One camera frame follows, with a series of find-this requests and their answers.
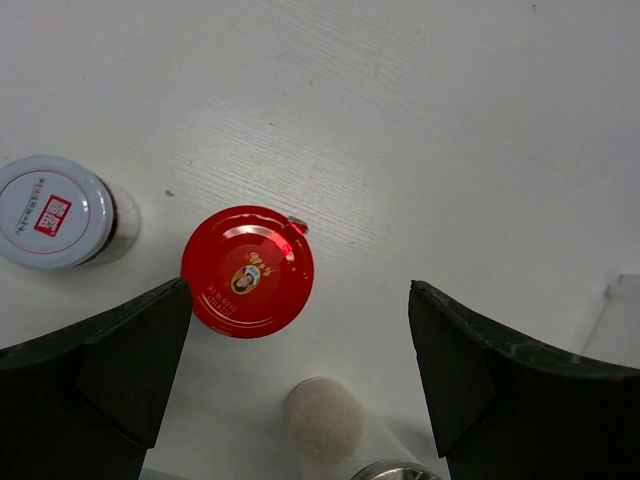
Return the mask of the red lid sauce jar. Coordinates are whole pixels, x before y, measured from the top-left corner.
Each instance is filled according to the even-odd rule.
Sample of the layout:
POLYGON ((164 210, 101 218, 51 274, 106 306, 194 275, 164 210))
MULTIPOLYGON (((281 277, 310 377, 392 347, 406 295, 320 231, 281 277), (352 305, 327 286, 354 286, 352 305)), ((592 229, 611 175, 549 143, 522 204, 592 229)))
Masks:
POLYGON ((307 232, 302 220, 261 206, 234 206, 207 218, 181 259, 193 315, 210 329, 241 339, 288 326, 312 291, 307 232))

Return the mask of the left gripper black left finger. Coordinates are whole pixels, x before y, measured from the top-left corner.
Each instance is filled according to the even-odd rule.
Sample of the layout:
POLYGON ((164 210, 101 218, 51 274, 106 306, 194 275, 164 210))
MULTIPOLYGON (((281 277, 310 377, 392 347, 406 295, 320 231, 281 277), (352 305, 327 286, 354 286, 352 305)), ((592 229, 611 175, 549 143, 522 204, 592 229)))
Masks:
POLYGON ((190 326, 180 278, 1 351, 4 479, 136 479, 190 326))

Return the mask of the white silver cap shaker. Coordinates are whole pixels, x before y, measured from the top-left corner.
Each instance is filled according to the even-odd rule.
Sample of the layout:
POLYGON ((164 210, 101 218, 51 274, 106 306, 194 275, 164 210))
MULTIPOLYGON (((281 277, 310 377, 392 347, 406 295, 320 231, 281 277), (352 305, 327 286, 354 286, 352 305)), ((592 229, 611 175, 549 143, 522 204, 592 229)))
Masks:
POLYGON ((287 395, 284 424, 304 479, 436 479, 343 384, 307 379, 287 395))

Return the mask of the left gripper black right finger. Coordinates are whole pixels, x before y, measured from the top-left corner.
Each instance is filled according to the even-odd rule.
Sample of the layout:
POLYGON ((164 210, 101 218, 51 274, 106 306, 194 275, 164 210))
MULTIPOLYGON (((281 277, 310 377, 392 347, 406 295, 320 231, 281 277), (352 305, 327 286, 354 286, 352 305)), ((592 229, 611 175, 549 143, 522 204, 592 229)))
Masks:
POLYGON ((413 281, 408 317, 454 479, 635 479, 639 373, 574 354, 413 281))

